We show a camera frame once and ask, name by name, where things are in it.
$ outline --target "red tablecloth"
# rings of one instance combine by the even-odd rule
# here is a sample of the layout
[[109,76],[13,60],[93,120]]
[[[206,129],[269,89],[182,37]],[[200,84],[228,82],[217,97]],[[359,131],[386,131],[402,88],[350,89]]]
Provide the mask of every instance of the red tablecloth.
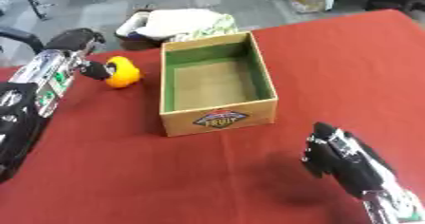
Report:
[[79,77],[21,171],[0,185],[0,223],[367,223],[331,177],[300,164],[315,121],[364,139],[425,200],[418,25],[380,11],[254,34],[280,97],[276,123],[166,138],[159,50],[96,55],[127,56],[146,78],[113,90]]

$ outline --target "silver robotic hand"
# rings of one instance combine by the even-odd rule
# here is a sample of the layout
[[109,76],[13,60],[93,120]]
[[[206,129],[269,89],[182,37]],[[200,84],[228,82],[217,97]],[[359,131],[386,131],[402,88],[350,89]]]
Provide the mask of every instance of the silver robotic hand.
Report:
[[306,144],[305,168],[315,177],[334,176],[362,201],[373,224],[425,223],[419,198],[402,188],[395,171],[351,133],[317,122]]
[[34,147],[59,100],[72,85],[75,71],[97,80],[111,73],[103,64],[85,59],[96,44],[104,42],[91,29],[65,31],[45,46],[31,36],[17,37],[38,54],[8,82],[0,83],[0,182],[14,176]]

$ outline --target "robotic finger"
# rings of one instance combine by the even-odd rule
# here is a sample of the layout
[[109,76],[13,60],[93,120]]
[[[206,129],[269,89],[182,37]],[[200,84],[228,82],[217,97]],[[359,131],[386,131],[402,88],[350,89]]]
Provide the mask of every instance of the robotic finger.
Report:
[[306,140],[302,163],[315,177],[332,175],[360,199],[373,224],[425,223],[419,198],[402,188],[395,171],[367,144],[323,122]]

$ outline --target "box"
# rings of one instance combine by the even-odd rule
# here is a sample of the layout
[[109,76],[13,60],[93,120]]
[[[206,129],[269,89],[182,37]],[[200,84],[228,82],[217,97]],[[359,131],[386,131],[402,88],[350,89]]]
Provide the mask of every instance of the box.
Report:
[[168,136],[274,122],[278,97],[251,33],[166,43],[161,56]]

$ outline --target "yellow ball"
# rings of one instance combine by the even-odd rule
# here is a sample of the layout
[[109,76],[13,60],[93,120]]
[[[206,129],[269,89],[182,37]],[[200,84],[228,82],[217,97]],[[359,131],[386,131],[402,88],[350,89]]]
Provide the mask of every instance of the yellow ball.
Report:
[[129,84],[133,84],[142,78],[140,70],[133,63],[121,56],[112,57],[106,64],[108,67],[115,67],[115,73],[108,79],[106,83],[115,88],[123,88]]

